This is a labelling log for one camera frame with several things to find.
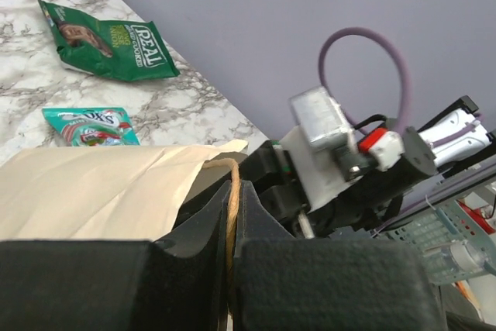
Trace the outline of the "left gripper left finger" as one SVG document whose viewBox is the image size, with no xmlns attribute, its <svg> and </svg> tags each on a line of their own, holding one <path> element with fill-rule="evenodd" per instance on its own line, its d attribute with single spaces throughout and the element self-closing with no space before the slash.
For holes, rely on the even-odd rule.
<svg viewBox="0 0 496 331">
<path fill-rule="evenodd" d="M 153 242 L 3 242 L 1 328 L 224 330 L 230 189 Z"/>
</svg>

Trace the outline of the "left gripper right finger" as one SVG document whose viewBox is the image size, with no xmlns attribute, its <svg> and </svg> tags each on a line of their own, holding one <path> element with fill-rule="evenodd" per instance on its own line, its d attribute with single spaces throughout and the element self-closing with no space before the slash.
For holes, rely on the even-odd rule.
<svg viewBox="0 0 496 331">
<path fill-rule="evenodd" d="M 443 330 L 418 255 L 403 243 L 297 239 L 243 182 L 234 253 L 236 330 Z"/>
</svg>

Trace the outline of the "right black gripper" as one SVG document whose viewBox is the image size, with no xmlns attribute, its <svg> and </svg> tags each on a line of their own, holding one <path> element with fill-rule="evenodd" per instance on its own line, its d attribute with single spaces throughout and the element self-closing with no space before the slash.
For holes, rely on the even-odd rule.
<svg viewBox="0 0 496 331">
<path fill-rule="evenodd" d="M 327 237 L 380 221 L 366 182 L 370 157 L 347 143 L 313 149 L 305 139 L 266 141 L 240 165 L 263 207 L 295 236 Z"/>
</svg>

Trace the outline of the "beige paper bag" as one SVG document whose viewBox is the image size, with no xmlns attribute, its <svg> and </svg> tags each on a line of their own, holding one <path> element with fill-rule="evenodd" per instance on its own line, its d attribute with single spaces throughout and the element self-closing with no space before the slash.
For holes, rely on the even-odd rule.
<svg viewBox="0 0 496 331">
<path fill-rule="evenodd" d="M 221 146 L 40 147 L 1 167 L 2 240 L 156 240 L 187 198 L 228 172 L 245 140 Z"/>
</svg>

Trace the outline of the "teal snack packet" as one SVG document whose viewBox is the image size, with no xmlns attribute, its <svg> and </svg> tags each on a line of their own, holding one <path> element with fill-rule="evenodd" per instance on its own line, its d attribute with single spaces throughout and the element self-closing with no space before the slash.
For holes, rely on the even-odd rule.
<svg viewBox="0 0 496 331">
<path fill-rule="evenodd" d="M 140 144 L 127 111 L 121 107 L 43 108 L 42 113 L 73 147 Z"/>
</svg>

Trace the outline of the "green crisps bag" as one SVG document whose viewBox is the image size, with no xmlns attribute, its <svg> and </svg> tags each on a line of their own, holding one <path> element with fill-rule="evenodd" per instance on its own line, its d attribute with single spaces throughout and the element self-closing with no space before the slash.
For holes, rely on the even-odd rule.
<svg viewBox="0 0 496 331">
<path fill-rule="evenodd" d="M 38 0 L 60 60 L 73 70 L 117 81 L 175 78 L 175 67 L 153 22 L 100 20 Z"/>
</svg>

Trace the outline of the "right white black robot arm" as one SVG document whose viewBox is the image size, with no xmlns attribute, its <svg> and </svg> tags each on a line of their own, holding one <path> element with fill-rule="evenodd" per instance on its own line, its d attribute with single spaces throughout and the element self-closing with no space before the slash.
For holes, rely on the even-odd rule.
<svg viewBox="0 0 496 331">
<path fill-rule="evenodd" d="M 466 96 L 403 133 L 394 130 L 395 119 L 371 116 L 374 129 L 361 140 L 338 103 L 320 91 L 291 105 L 296 127 L 280 141 L 263 143 L 240 173 L 293 234 L 374 229 L 400 213 L 404 195 L 417 184 L 468 167 L 495 146 L 495 134 Z"/>
</svg>

